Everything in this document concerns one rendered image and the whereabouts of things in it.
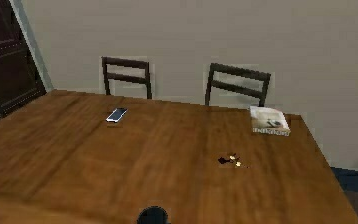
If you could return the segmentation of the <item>black and gold keychain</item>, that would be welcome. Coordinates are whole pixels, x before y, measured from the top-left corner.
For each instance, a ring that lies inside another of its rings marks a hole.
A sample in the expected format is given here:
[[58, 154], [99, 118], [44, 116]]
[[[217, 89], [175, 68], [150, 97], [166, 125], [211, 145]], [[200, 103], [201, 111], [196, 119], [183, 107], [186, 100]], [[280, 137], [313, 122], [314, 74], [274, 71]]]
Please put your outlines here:
[[218, 162], [219, 162], [220, 164], [228, 164], [228, 163], [231, 163], [231, 164], [233, 164], [235, 167], [248, 168], [248, 165], [243, 164], [243, 163], [240, 161], [240, 157], [239, 157], [236, 153], [230, 154], [230, 155], [228, 155], [227, 157], [220, 157], [220, 158], [218, 159]]

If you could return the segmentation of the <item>black and white phone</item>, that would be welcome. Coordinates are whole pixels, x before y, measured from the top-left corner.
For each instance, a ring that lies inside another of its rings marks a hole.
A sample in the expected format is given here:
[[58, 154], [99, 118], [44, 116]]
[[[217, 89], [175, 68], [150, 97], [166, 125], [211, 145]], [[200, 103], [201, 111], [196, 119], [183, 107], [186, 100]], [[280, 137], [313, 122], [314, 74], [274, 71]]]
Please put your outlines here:
[[107, 118], [107, 122], [119, 122], [122, 117], [126, 114], [127, 109], [126, 108], [116, 108]]

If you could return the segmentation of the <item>brown wooden dining table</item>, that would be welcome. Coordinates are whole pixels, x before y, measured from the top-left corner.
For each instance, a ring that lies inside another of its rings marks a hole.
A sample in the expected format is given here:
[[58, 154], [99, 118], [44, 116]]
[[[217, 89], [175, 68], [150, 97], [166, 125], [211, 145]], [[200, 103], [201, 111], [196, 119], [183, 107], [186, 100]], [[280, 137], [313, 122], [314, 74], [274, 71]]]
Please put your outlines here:
[[[106, 118], [127, 112], [117, 122]], [[0, 120], [0, 224], [358, 224], [303, 119], [55, 90]], [[236, 153], [248, 168], [220, 164]]]

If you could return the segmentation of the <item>dark wooden slatted chair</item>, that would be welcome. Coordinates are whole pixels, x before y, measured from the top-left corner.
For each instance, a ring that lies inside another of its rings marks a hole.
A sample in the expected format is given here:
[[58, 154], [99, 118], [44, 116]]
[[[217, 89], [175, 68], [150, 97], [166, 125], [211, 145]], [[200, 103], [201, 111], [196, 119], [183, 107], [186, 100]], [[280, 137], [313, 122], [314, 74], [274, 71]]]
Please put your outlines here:
[[[238, 86], [236, 84], [229, 84], [214, 79], [216, 72], [225, 73], [237, 77], [247, 78], [251, 80], [260, 81], [262, 83], [261, 90], [254, 90], [248, 87]], [[250, 70], [246, 68], [239, 68], [231, 65], [225, 65], [220, 63], [211, 63], [209, 66], [209, 73], [207, 77], [207, 85], [205, 91], [205, 105], [210, 105], [211, 90], [212, 88], [218, 88], [242, 95], [250, 96], [259, 100], [258, 106], [264, 107], [267, 92], [270, 84], [271, 74], [266, 72], [260, 72], [256, 70]]]
[[[140, 61], [140, 60], [131, 60], [131, 59], [122, 59], [122, 58], [113, 58], [113, 57], [108, 57], [108, 56], [102, 56], [101, 57], [101, 65], [102, 65], [102, 74], [103, 74], [103, 81], [104, 81], [104, 88], [105, 88], [106, 95], [111, 94], [109, 81], [115, 80], [115, 81], [123, 81], [123, 82], [145, 85], [146, 86], [146, 98], [147, 99], [152, 98], [150, 64], [148, 62]], [[110, 72], [108, 70], [109, 65], [141, 69], [144, 71], [144, 76], [137, 77], [137, 76], [132, 76], [132, 75]]]

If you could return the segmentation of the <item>white book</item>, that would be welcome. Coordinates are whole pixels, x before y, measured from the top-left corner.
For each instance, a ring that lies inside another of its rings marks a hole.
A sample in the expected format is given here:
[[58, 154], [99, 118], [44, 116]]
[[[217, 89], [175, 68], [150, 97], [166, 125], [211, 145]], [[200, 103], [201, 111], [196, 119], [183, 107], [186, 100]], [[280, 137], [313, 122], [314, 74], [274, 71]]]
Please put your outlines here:
[[291, 133], [285, 115], [273, 108], [251, 106], [250, 116], [254, 133], [289, 136]]

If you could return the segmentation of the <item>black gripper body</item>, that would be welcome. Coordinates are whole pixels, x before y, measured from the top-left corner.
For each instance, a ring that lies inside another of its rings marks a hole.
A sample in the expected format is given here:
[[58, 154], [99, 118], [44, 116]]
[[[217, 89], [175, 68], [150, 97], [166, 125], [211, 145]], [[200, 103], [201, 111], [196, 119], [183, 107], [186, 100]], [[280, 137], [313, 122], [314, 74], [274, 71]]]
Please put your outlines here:
[[137, 224], [170, 224], [168, 213], [160, 206], [149, 206], [143, 209], [136, 221]]

